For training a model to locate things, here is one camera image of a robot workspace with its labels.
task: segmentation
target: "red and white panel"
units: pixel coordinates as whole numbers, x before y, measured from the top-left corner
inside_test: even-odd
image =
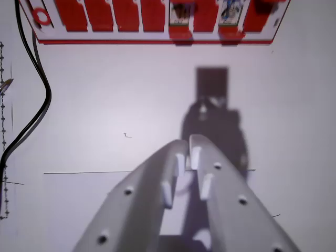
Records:
[[[290,0],[20,0],[41,43],[271,43]]]

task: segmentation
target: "metal chain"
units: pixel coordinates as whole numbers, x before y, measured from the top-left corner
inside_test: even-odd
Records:
[[[2,48],[4,47],[4,44],[0,41],[0,72],[1,72],[1,84],[4,83],[4,79],[3,79],[3,67],[2,67],[2,61],[4,59],[4,56],[2,54]],[[3,147],[3,151],[6,150],[6,141],[5,141],[5,126],[4,126],[4,121],[5,121],[5,117],[4,117],[4,109],[5,109],[5,105],[4,105],[4,93],[2,92],[0,94],[1,96],[1,123],[2,123],[2,147]],[[7,165],[5,166],[5,170],[4,170],[4,177],[1,178],[3,179],[3,183],[4,183],[4,202],[5,202],[5,216],[0,216],[0,221],[3,220],[3,219],[7,219],[8,218],[8,215],[9,215],[9,211],[8,211],[8,195],[7,195],[7,192],[8,192],[8,188],[7,188],[7,180],[8,180],[8,177],[7,177],[7,173],[6,173],[6,169],[7,169]]]

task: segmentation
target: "black wire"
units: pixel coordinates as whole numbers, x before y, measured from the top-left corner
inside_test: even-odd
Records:
[[[45,116],[50,103],[51,103],[51,88],[49,85],[49,82],[47,80],[47,77],[44,73],[43,67],[41,65],[37,46],[36,46],[36,37],[33,33],[33,46],[34,46],[34,52],[36,60],[33,56],[33,53],[31,52],[29,45],[27,43],[23,28],[22,28],[22,22],[21,22],[21,15],[20,15],[20,6],[19,1],[15,0],[15,14],[16,14],[16,21],[17,26],[19,29],[20,37],[22,40],[23,45],[26,48],[26,51],[30,57],[30,60],[32,61],[36,71],[38,72],[44,87],[46,89],[46,98],[41,106],[41,108],[37,111],[36,115],[31,119],[31,121],[24,127],[24,129],[19,133],[19,135],[14,139],[14,141],[7,147],[7,149],[4,151],[1,160],[0,160],[0,172],[1,172],[1,178],[4,176],[4,170],[6,167],[6,161],[9,158],[9,156],[12,154],[12,152],[19,147],[20,144],[23,143],[27,139],[27,137],[33,132],[33,130],[39,125],[43,117]],[[0,180],[0,193],[2,194],[2,180]]]

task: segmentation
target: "red circle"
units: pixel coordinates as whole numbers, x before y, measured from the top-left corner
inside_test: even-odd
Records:
[[[41,21],[40,20],[40,18],[37,15],[39,12],[42,12],[44,15],[46,15],[46,17],[47,17],[46,21]],[[50,25],[51,24],[50,16],[47,13],[47,11],[43,8],[35,8],[33,10],[33,18],[34,18],[35,22],[39,23],[40,25]]]

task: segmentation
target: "white surface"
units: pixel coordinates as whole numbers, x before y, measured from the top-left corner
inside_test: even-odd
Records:
[[[48,251],[44,172],[127,171],[178,138],[198,66],[229,67],[229,107],[240,112],[257,196],[302,251],[334,251],[335,7],[292,1],[271,46],[39,45],[53,101],[14,153],[25,185],[8,220],[19,223],[16,243],[2,235],[2,251]],[[17,134],[45,92],[15,20],[12,31]]]
[[[48,194],[47,250],[72,251],[106,195],[127,174],[128,172],[44,175],[44,188]],[[179,177],[173,209],[166,210],[164,214],[160,232],[162,235],[181,234],[190,194],[188,185],[192,178],[190,172]]]
[[[0,3],[0,41],[3,43],[3,80],[6,81],[11,77],[11,64],[13,58],[13,47],[12,47],[12,31],[11,31],[11,7],[10,6],[3,6]],[[5,142],[6,147],[13,141],[13,127],[12,127],[12,101],[13,101],[13,86],[16,85],[17,82],[14,80],[11,86],[6,90],[4,95],[4,129],[5,132]],[[3,153],[3,144],[2,144],[2,121],[0,120],[0,155]],[[9,158],[7,161],[7,171],[6,176],[8,177],[8,182],[19,182],[16,180],[16,170],[15,170],[15,162],[13,158]],[[10,215],[16,216],[16,189],[20,185],[9,184],[7,183],[7,197],[8,197],[8,211]],[[5,211],[5,195],[3,194],[2,197],[2,209],[0,212],[0,216],[6,216]],[[15,245],[15,237],[18,232],[17,220],[12,219],[8,221],[7,219],[0,220],[0,250],[3,251],[2,248],[12,247],[13,249],[16,248]]]

